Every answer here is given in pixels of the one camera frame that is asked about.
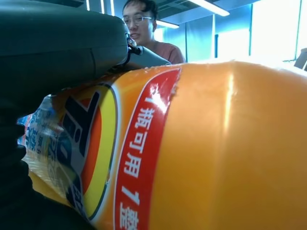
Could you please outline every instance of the ceiling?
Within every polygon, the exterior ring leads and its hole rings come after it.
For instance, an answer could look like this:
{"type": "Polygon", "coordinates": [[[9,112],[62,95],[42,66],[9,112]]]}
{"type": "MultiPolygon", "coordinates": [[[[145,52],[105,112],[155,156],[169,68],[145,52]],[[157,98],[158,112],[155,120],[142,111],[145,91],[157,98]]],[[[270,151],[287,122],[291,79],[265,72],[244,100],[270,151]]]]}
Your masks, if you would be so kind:
{"type": "Polygon", "coordinates": [[[158,5],[159,16],[161,19],[199,7],[188,0],[156,0],[156,2],[158,5]]]}
{"type": "MultiPolygon", "coordinates": [[[[86,9],[85,0],[40,0],[86,9]]],[[[105,12],[111,14],[111,0],[88,0],[91,11],[101,12],[104,2],[105,12]]],[[[122,7],[127,0],[113,0],[115,16],[122,17],[122,7]]],[[[163,21],[181,24],[212,15],[212,12],[200,7],[188,0],[154,0],[158,6],[159,18],[163,21]]],[[[258,0],[206,0],[225,10],[231,10],[251,4],[258,0]]]]}

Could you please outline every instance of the window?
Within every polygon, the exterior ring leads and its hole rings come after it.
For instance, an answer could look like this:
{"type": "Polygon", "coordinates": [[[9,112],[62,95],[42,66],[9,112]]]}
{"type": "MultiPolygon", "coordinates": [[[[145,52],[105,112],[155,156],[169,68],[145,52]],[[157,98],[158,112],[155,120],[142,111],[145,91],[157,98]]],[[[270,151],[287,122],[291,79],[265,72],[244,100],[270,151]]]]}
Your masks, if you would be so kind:
{"type": "Polygon", "coordinates": [[[217,39],[218,58],[248,57],[250,50],[250,30],[234,30],[219,33],[217,39]]]}
{"type": "Polygon", "coordinates": [[[156,41],[163,42],[163,28],[156,29],[154,37],[156,41]]]}
{"type": "Polygon", "coordinates": [[[303,48],[307,48],[307,0],[302,0],[302,6],[300,8],[296,58],[299,56],[300,51],[303,48]]]}
{"type": "Polygon", "coordinates": [[[296,61],[284,61],[285,66],[293,67],[296,61]]]}
{"type": "Polygon", "coordinates": [[[300,0],[254,3],[251,54],[265,60],[295,59],[299,4],[300,0]]]}

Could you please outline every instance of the printed logo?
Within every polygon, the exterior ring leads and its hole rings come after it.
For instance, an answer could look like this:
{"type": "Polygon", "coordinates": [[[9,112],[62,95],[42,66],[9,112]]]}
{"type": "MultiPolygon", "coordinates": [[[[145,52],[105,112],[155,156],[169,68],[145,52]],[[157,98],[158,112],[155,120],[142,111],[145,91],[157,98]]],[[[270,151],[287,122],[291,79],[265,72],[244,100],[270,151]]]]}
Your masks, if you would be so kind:
{"type": "Polygon", "coordinates": [[[70,96],[64,108],[58,128],[51,129],[48,174],[70,203],[91,220],[110,179],[118,119],[116,100],[110,86],[102,84],[70,96]]]}
{"type": "Polygon", "coordinates": [[[180,71],[172,69],[151,78],[137,101],[117,168],[113,229],[148,229],[156,165],[180,71]]]}

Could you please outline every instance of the pink shirt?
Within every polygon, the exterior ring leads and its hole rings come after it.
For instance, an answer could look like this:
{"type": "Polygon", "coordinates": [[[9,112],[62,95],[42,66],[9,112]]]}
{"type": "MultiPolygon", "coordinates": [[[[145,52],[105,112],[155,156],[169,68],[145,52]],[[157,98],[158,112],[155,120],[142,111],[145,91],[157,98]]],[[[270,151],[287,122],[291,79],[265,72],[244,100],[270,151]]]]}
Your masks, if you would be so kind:
{"type": "Polygon", "coordinates": [[[185,62],[181,51],[178,47],[169,43],[156,42],[153,52],[168,60],[172,64],[180,64],[185,62]]]}

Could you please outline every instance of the orange bottle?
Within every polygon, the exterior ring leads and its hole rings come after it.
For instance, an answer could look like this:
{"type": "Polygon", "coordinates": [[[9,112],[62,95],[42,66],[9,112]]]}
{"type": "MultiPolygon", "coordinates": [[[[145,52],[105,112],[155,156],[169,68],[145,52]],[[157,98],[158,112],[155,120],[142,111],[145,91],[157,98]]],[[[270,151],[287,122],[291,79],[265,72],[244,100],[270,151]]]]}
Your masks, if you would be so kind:
{"type": "Polygon", "coordinates": [[[20,120],[34,173],[98,229],[307,229],[307,76],[247,62],[128,72],[20,120]]]}

